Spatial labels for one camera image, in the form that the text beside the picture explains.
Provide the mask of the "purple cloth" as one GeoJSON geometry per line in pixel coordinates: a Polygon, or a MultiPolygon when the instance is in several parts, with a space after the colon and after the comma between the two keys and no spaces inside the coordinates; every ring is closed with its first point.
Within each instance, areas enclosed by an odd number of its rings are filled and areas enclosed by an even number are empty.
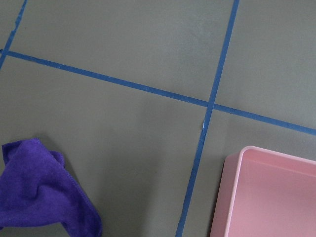
{"type": "Polygon", "coordinates": [[[0,227],[60,223],[71,237],[100,237],[101,218],[60,152],[38,138],[2,145],[0,227]]]}

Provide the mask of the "pink plastic bin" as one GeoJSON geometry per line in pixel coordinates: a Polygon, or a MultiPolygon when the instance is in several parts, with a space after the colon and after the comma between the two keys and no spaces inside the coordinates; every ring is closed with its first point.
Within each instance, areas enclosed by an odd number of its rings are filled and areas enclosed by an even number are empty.
{"type": "Polygon", "coordinates": [[[254,146],[226,157],[212,237],[313,237],[316,163],[254,146]]]}

